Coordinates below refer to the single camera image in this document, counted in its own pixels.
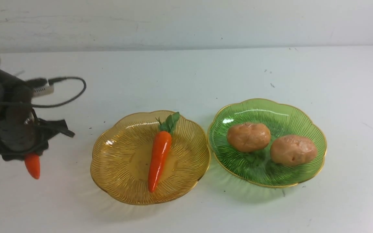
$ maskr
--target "plastic vegetable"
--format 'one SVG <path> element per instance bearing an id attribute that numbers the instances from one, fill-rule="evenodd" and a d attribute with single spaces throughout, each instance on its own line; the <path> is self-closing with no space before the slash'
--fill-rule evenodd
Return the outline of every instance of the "plastic vegetable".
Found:
<path id="1" fill-rule="evenodd" d="M 37 154 L 28 154 L 24 157 L 25 167 L 28 173 L 36 180 L 40 178 L 40 156 Z"/>
<path id="2" fill-rule="evenodd" d="M 165 122 L 161 122 L 160 119 L 157 120 L 160 131 L 156 134 L 152 146 L 152 158 L 148 176 L 148 189 L 150 192 L 155 191 L 162 175 L 166 158 L 172 145 L 171 133 L 175 130 L 176 122 L 179 120 L 179 112 L 169 115 Z"/>

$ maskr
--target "glass plate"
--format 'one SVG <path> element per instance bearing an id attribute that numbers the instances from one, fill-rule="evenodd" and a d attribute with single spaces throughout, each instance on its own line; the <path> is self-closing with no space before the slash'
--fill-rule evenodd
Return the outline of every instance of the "glass plate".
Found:
<path id="1" fill-rule="evenodd" d="M 135 113 L 103 133 L 93 147 L 90 173 L 94 182 L 114 199 L 131 205 L 169 202 L 188 193 L 207 171 L 210 150 L 203 129 L 183 116 L 176 125 L 157 189 L 148 191 L 157 118 L 166 119 L 173 113 Z"/>
<path id="2" fill-rule="evenodd" d="M 271 131 L 271 142 L 263 150 L 238 152 L 227 142 L 227 131 L 235 124 L 263 123 Z M 275 164 L 270 146 L 280 136 L 296 134 L 310 138 L 317 157 L 294 168 Z M 208 139 L 217 161 L 233 175 L 263 187 L 290 187 L 315 177 L 323 168 L 327 142 L 322 131 L 300 109 L 268 99 L 249 99 L 222 108 L 208 129 Z"/>

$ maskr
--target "yellow glass plate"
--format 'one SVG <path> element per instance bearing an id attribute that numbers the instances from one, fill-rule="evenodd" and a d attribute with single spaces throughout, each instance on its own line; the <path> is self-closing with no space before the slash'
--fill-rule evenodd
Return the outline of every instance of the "yellow glass plate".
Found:
<path id="1" fill-rule="evenodd" d="M 93 147 L 90 174 L 114 199 L 131 205 L 169 202 L 188 193 L 204 176 L 210 163 L 205 131 L 180 116 L 172 147 L 154 193 L 148 191 L 148 172 L 157 118 L 172 111 L 128 115 L 103 133 Z"/>

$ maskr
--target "tabletop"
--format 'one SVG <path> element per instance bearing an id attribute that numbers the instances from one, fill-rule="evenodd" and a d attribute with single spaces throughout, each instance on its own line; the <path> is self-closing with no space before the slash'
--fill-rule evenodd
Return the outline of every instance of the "tabletop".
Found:
<path id="1" fill-rule="evenodd" d="M 0 232 L 373 233 L 373 46 L 1 54 L 20 78 L 80 76 L 87 91 L 55 109 L 76 133 L 58 135 L 41 157 L 40 180 L 0 157 Z M 67 81 L 34 103 L 62 102 L 82 88 Z M 212 160 L 194 189 L 172 202 L 120 203 L 93 183 L 92 147 L 135 112 L 180 111 L 209 127 L 225 105 L 271 99 L 303 110 L 328 148 L 315 178 L 266 189 Z"/>

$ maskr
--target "white connector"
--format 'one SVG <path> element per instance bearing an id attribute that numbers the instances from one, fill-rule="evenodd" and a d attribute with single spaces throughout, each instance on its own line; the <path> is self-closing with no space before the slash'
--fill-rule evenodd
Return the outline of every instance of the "white connector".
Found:
<path id="1" fill-rule="evenodd" d="M 48 83 L 43 87 L 34 88 L 33 98 L 45 96 L 54 93 L 54 86 L 50 86 Z"/>

